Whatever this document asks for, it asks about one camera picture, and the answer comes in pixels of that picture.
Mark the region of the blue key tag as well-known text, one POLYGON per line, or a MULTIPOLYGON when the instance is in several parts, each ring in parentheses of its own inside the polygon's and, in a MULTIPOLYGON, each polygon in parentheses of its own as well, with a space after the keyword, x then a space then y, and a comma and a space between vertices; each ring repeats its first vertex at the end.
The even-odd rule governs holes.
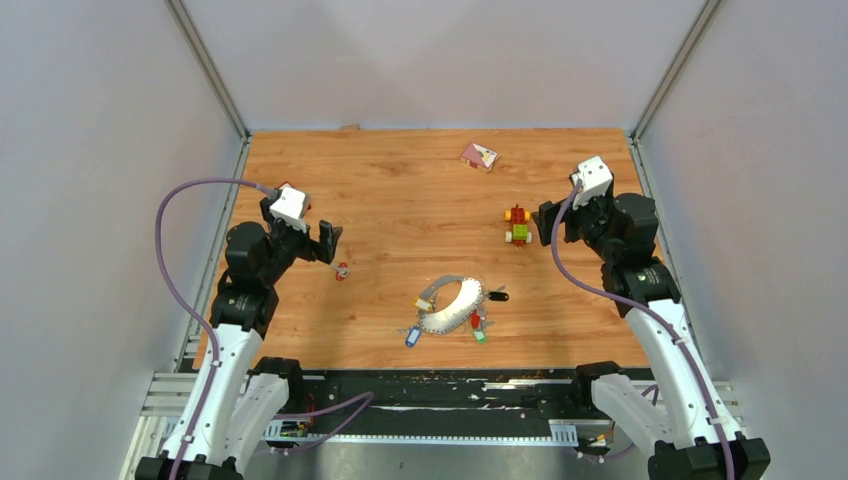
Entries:
POLYGON ((410 327, 404 340, 404 344, 408 348, 416 346, 422 335, 422 330, 418 326, 410 327))

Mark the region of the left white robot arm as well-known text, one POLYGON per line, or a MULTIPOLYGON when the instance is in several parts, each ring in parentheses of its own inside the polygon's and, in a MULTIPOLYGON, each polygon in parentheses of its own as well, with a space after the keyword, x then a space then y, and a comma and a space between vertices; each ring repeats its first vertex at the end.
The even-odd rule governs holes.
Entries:
POLYGON ((306 400, 296 360, 255 356, 279 304, 277 281, 298 259, 332 264, 339 227, 320 221, 310 236, 309 195, 283 189, 260 202, 264 221, 226 235, 226 268, 211 306, 212 336, 187 404, 154 457, 140 459, 137 479, 241 479, 247 457, 272 416, 306 400))

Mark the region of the large perforated metal keyring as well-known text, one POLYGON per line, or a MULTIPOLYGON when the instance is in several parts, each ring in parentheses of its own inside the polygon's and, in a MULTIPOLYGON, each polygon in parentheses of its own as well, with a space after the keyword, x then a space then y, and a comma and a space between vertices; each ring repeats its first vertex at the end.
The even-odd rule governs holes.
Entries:
POLYGON ((433 304, 433 310, 417 310, 417 326, 425 333, 444 335, 458 328, 473 311, 476 311, 484 299, 483 284, 473 278, 459 275, 443 275, 428 285, 416 298, 422 298, 433 304), (437 308, 434 296, 450 284, 460 286, 457 296, 444 308, 437 308))

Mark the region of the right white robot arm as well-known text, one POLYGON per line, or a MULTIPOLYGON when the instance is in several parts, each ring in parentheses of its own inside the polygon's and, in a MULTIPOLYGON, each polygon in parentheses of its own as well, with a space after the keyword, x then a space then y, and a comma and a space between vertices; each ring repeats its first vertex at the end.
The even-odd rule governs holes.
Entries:
POLYGON ((677 285, 655 256, 655 203, 606 193, 545 202, 531 215, 544 246, 582 241, 603 261, 598 295, 615 302, 642 346, 664 402, 657 408, 613 361, 576 369, 571 403, 584 417, 606 414, 648 458, 652 479, 760 479, 771 463, 720 398, 694 345, 677 285))

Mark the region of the yellow key tag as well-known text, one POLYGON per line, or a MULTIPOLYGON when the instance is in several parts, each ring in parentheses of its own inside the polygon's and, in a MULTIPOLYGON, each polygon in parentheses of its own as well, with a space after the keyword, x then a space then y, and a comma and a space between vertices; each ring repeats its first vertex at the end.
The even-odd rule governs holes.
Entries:
POLYGON ((425 311, 425 312, 430 312, 430 311, 433 310, 433 304, 431 302, 427 301, 427 300, 422 299, 422 298, 416 298, 414 300, 414 306, 418 310, 422 310, 422 311, 425 311))

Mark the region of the green key tag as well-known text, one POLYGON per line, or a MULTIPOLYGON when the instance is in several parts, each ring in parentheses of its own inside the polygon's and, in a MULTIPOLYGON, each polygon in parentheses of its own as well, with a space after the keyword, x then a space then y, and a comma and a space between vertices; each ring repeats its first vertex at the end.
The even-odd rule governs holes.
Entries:
POLYGON ((485 344, 487 342, 486 332, 482 329, 474 329, 472 336, 478 344, 485 344))

